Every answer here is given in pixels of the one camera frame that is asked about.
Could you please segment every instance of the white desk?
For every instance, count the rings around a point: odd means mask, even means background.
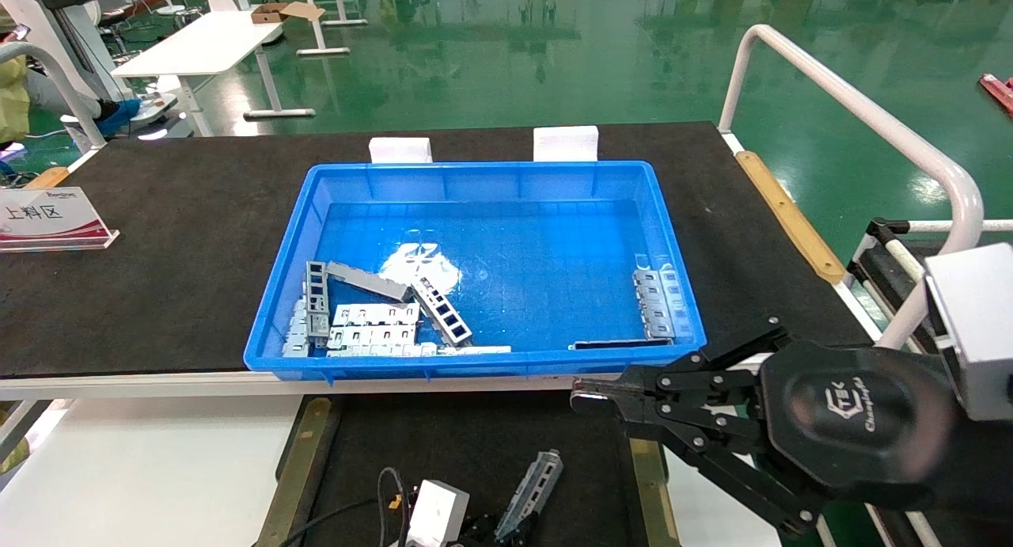
[[[204,111],[193,96],[194,86],[188,77],[207,77],[222,74],[235,67],[249,53],[256,54],[263,78],[270,110],[249,110],[246,119],[260,118],[307,118],[316,114],[314,109],[282,109],[275,78],[270,75],[267,58],[260,49],[263,43],[282,23],[253,24],[249,10],[219,10],[208,13],[163,40],[158,45],[145,50],[123,67],[112,71],[116,78],[149,78],[163,74],[179,77],[183,96],[192,110],[190,116],[200,136],[211,136],[211,129],[204,118]]]
[[[306,0],[308,5],[316,6],[314,0]],[[321,54],[347,54],[350,50],[347,47],[340,47],[340,49],[330,49],[323,40],[323,28],[321,24],[325,27],[339,27],[339,25],[346,24],[367,24],[366,19],[348,19],[347,13],[344,12],[344,0],[334,0],[337,3],[337,19],[336,20],[311,20],[310,24],[313,27],[313,35],[316,37],[317,47],[315,49],[301,49],[297,50],[296,54],[298,56],[321,56]]]
[[[0,492],[0,543],[249,547],[301,399],[76,401]]]

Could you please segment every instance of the black table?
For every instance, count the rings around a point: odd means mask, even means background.
[[[0,380],[244,370],[305,172],[369,161],[373,136],[112,142],[64,185],[82,186],[120,239],[0,259]],[[410,136],[430,137],[438,161],[532,155],[531,129]],[[825,344],[868,342],[712,125],[602,126],[599,150],[654,165],[711,340],[778,316]]]

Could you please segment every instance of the white box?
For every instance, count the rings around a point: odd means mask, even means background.
[[[370,161],[433,162],[428,137],[374,137],[370,140]]]
[[[536,128],[535,161],[598,161],[598,126]]]
[[[457,541],[470,494],[438,480],[422,480],[411,513],[408,542],[441,547]]]

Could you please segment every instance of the white railing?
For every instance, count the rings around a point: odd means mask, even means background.
[[[81,97],[78,95],[77,90],[70,85],[67,75],[64,73],[63,68],[60,67],[60,64],[57,63],[56,58],[52,54],[45,52],[42,47],[31,45],[29,42],[5,42],[0,45],[0,63],[6,63],[7,60],[18,56],[31,56],[43,64],[43,67],[46,68],[46,73],[55,82],[57,88],[60,89],[61,95],[66,100],[68,106],[70,106],[70,110],[74,111],[74,118],[80,123],[81,129],[84,130],[85,135],[91,143],[91,149],[98,150],[105,146],[105,139],[98,132],[98,126],[91,119],[91,114],[88,113],[84,102],[81,102]]]
[[[757,40],[762,40],[776,53],[784,56],[785,60],[802,71],[802,74],[816,82],[834,99],[847,107],[860,121],[865,122],[865,125],[868,125],[873,132],[878,133],[883,140],[897,147],[897,150],[901,151],[906,158],[912,160],[915,165],[918,165],[918,168],[921,168],[943,186],[952,205],[953,225],[942,250],[939,251],[940,254],[966,250],[966,248],[972,248],[978,244],[982,233],[982,219],[984,218],[982,194],[978,190],[977,183],[964,171],[964,168],[948,158],[942,151],[937,150],[932,144],[923,140],[922,136],[912,132],[912,129],[889,114],[889,111],[883,110],[872,99],[855,89],[855,86],[848,84],[844,78],[834,74],[830,68],[825,67],[810,54],[799,49],[784,34],[774,30],[769,24],[756,24],[750,27],[750,30],[746,30],[746,35],[738,45],[735,67],[731,71],[728,93],[724,98],[724,109],[721,110],[721,119],[717,125],[720,133],[731,132],[731,119],[734,118],[738,95],[742,93],[743,79],[746,77],[746,68],[749,67],[750,63],[750,53],[753,52],[753,46],[756,45]],[[915,331],[915,328],[925,319],[927,313],[925,285],[920,283],[906,299],[904,305],[898,309],[897,315],[893,316],[893,320],[883,331],[882,337],[876,344],[881,347],[901,347],[905,340],[911,336],[912,331]]]

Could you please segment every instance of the wooden strip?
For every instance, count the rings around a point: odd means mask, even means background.
[[[743,171],[753,181],[753,185],[760,190],[760,194],[763,194],[764,201],[767,201],[767,207],[774,211],[785,234],[788,234],[795,248],[798,248],[807,259],[817,276],[830,284],[842,281],[844,266],[840,259],[837,259],[823,237],[802,215],[795,201],[791,201],[781,183],[774,179],[774,175],[767,169],[767,165],[764,165],[760,155],[754,154],[753,151],[738,151],[735,158],[738,160],[738,165],[742,165]]]
[[[35,176],[34,179],[25,185],[25,189],[49,189],[51,186],[57,186],[63,179],[66,179],[70,175],[66,167],[51,167],[46,169],[40,176]]]

